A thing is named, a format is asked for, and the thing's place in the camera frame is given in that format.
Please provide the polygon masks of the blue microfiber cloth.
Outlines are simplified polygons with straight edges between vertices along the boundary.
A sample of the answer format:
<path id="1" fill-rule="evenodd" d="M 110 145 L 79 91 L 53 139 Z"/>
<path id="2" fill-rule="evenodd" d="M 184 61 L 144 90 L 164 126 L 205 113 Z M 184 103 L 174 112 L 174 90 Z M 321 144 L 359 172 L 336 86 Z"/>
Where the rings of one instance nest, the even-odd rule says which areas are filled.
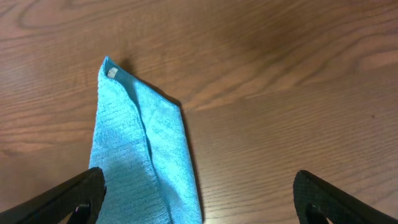
<path id="1" fill-rule="evenodd" d="M 99 223 L 200 224 L 180 108 L 106 57 L 90 166 L 107 188 Z"/>

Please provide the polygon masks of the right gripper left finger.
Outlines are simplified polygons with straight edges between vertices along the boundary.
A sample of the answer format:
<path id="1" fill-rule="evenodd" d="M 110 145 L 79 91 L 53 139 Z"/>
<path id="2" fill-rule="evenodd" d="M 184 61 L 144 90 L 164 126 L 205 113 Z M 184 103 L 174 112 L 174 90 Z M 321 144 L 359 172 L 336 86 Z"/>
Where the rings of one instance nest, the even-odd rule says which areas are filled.
<path id="1" fill-rule="evenodd" d="M 102 169 L 90 168 L 66 182 L 1 212 L 1 223 L 96 223 L 106 194 Z"/>

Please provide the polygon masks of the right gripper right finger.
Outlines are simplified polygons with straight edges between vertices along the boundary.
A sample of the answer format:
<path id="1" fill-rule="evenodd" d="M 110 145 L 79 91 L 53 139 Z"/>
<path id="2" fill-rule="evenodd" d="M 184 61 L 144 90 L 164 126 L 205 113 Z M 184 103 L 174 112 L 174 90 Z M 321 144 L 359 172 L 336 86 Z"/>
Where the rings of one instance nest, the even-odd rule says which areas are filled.
<path id="1" fill-rule="evenodd" d="M 397 224 L 397 219 L 370 207 L 307 170 L 297 172 L 293 195 L 300 224 Z"/>

